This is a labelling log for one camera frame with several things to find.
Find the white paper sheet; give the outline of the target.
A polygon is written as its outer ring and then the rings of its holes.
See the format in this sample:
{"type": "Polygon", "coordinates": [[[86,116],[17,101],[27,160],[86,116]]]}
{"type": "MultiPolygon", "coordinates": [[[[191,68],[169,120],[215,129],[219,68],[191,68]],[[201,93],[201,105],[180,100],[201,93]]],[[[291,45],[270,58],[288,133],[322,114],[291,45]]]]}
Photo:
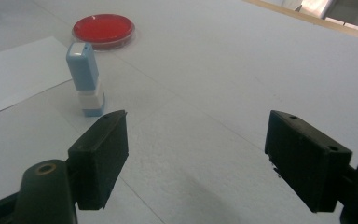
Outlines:
{"type": "Polygon", "coordinates": [[[54,37],[0,52],[0,111],[71,79],[67,47],[54,37]]]}

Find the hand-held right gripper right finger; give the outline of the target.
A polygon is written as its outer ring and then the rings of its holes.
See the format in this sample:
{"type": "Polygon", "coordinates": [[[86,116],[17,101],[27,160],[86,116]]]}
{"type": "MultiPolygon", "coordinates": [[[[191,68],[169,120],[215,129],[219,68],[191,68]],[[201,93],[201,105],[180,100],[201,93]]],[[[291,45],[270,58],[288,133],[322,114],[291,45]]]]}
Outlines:
{"type": "Polygon", "coordinates": [[[349,149],[305,120],[272,110],[265,153],[310,211],[335,210],[338,180],[351,160],[349,149]]]}

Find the wooden table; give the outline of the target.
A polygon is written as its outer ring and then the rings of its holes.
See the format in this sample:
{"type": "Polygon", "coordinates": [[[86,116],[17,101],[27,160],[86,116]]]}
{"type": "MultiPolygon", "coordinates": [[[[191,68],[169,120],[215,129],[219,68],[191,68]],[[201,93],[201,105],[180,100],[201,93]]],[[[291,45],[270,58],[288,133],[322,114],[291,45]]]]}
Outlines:
{"type": "Polygon", "coordinates": [[[325,27],[327,29],[339,31],[339,32],[344,33],[346,35],[351,35],[351,36],[358,37],[358,29],[354,29],[354,28],[351,28],[351,27],[348,27],[348,26],[345,26],[345,25],[340,25],[340,24],[337,24],[337,23],[334,23],[334,22],[331,22],[331,21],[326,21],[326,20],[322,20],[322,19],[319,19],[319,18],[315,18],[315,17],[312,17],[310,15],[306,15],[306,14],[303,14],[303,13],[300,13],[300,12],[295,12],[293,10],[290,10],[290,9],[287,9],[287,8],[284,8],[284,7],[279,7],[279,6],[276,6],[274,4],[264,2],[264,1],[261,1],[261,0],[242,0],[242,1],[243,2],[248,2],[250,4],[253,4],[253,5],[268,9],[268,10],[272,10],[272,11],[277,12],[277,13],[281,13],[283,15],[286,15],[286,16],[289,16],[289,17],[292,17],[292,18],[295,18],[295,19],[298,19],[298,20],[301,20],[301,21],[306,21],[306,22],[311,23],[313,25],[318,25],[318,26],[321,26],[321,27],[325,27]]]}

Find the blue and white stamp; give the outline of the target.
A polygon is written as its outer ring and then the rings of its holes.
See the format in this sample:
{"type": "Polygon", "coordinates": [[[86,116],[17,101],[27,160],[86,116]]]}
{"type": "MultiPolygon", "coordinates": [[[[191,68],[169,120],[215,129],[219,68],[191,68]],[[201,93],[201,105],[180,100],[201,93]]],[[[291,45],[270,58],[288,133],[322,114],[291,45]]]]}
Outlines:
{"type": "Polygon", "coordinates": [[[78,99],[80,95],[104,94],[94,51],[90,43],[72,43],[67,51],[66,61],[77,90],[78,99]]]}

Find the white desk frame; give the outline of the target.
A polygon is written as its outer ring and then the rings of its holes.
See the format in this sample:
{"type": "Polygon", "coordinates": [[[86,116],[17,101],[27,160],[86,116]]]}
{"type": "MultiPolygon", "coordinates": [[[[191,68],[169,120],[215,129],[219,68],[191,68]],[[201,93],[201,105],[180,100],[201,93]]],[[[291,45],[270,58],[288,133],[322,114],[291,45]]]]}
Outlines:
{"type": "Polygon", "coordinates": [[[324,20],[336,1],[337,0],[301,0],[301,4],[296,8],[296,11],[324,20]]]}

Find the round red ink pad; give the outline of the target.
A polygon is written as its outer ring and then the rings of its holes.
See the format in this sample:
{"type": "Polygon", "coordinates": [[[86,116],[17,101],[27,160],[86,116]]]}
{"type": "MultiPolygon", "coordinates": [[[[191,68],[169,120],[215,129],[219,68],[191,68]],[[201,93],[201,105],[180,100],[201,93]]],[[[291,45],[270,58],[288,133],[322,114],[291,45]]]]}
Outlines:
{"type": "Polygon", "coordinates": [[[90,43],[95,50],[109,50],[128,44],[134,31],[134,24],[124,16],[98,14],[77,21],[72,35],[79,42],[90,43]]]}

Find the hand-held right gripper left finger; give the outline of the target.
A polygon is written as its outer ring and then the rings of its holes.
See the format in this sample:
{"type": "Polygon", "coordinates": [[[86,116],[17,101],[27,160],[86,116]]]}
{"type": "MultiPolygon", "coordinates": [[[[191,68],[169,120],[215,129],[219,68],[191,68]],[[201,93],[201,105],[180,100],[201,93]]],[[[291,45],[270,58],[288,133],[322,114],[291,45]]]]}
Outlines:
{"type": "Polygon", "coordinates": [[[80,210],[105,208],[129,156],[127,113],[101,116],[68,150],[71,189],[80,210]]]}

